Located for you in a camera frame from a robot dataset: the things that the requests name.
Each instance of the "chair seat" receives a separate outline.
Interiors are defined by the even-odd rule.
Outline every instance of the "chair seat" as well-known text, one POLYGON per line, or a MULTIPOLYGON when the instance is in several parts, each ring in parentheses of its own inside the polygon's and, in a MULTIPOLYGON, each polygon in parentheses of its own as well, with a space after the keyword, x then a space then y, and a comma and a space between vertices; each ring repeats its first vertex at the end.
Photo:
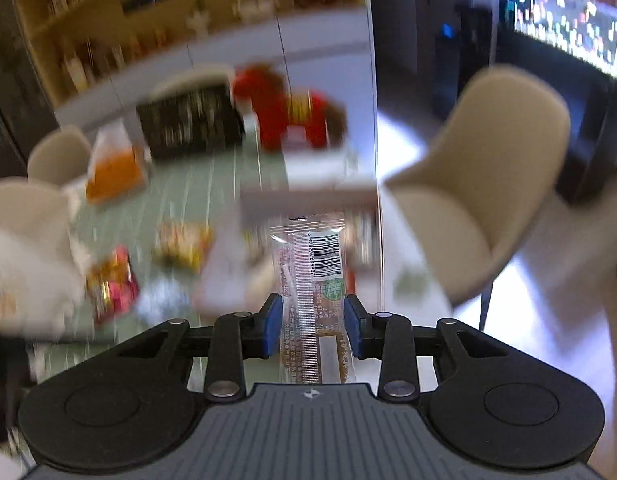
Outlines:
POLYGON ((428 186, 391 193, 419 241, 429 267, 453 305, 471 299, 492 264, 488 241, 469 211, 450 194, 428 186))

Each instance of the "white cabinet door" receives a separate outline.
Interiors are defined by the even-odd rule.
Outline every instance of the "white cabinet door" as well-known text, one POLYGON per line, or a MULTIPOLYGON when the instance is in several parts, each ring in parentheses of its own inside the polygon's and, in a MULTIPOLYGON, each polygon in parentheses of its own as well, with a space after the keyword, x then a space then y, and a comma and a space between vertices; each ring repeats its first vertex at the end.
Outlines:
POLYGON ((368 12, 361 7, 287 16, 280 18, 280 36, 286 56, 346 45, 370 48, 368 12))
POLYGON ((191 57, 184 45, 133 63, 111 79, 122 107, 132 108, 146 99, 157 84, 190 68, 191 57))
POLYGON ((287 63, 293 91, 312 88, 343 104, 349 144, 365 169, 375 165, 375 80, 370 50, 287 63))
POLYGON ((121 109, 122 104, 111 80, 106 78, 57 108, 55 117, 61 126, 74 124, 87 130, 99 124, 102 118, 114 116, 121 109))
POLYGON ((277 20, 238 27, 206 40, 189 43, 193 64, 225 63, 236 68, 248 63, 284 59, 277 20))

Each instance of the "metal screw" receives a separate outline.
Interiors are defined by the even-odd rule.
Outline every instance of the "metal screw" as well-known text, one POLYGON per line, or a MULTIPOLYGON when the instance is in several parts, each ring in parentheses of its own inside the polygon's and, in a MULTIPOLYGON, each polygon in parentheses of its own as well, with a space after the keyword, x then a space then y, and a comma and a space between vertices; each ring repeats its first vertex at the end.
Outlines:
POLYGON ((239 386, 233 381, 215 381, 208 387, 213 397, 232 397, 239 392, 239 386))
POLYGON ((391 397, 408 397, 415 393, 415 385, 408 381, 390 381, 384 385, 384 391, 391 397))

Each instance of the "clear plastic bag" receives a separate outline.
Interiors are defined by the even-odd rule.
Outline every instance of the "clear plastic bag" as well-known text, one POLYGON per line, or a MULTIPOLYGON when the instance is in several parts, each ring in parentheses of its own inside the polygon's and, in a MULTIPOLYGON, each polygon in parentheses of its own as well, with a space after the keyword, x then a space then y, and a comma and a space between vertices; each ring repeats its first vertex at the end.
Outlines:
POLYGON ((343 322, 346 260, 342 213, 271 221, 284 297, 282 375, 290 383, 354 382, 343 322))

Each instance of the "barcode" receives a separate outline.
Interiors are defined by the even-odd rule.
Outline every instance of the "barcode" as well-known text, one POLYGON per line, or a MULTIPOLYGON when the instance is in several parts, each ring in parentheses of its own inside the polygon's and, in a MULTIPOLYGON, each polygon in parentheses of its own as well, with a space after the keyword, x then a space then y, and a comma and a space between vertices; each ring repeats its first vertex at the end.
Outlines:
POLYGON ((339 234, 308 233, 310 270, 315 278, 342 278, 339 234))

